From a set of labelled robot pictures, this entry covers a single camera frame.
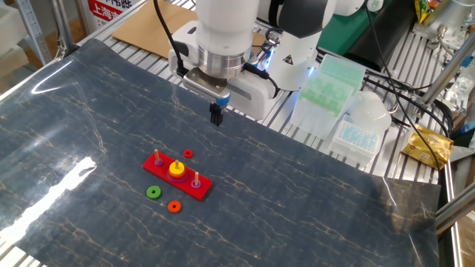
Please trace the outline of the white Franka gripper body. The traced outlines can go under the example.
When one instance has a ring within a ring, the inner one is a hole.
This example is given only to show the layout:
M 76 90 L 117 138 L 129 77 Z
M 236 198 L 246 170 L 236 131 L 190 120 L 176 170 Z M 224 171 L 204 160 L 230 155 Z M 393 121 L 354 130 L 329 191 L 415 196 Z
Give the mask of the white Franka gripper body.
M 183 25 L 173 35 L 177 52 L 168 53 L 168 66 L 183 86 L 219 106 L 231 106 L 254 119 L 264 119 L 272 109 L 275 86 L 268 79 L 243 70 L 239 64 L 250 58 L 246 51 L 219 56 L 197 43 L 197 21 Z

